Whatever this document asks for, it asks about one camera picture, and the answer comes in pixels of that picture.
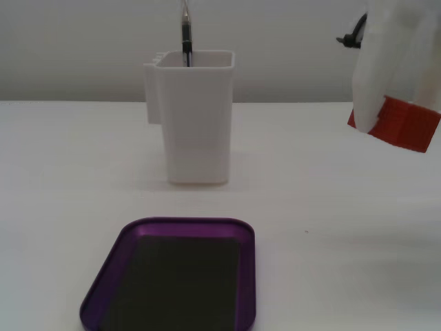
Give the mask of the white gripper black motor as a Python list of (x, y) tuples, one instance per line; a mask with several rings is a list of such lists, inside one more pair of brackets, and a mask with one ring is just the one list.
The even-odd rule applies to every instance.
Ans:
[[(369, 1), (367, 21), (353, 73), (356, 128), (368, 133), (376, 124), (386, 89), (423, 22), (440, 13), (432, 1)], [(440, 68), (427, 68), (413, 103), (440, 113)]]

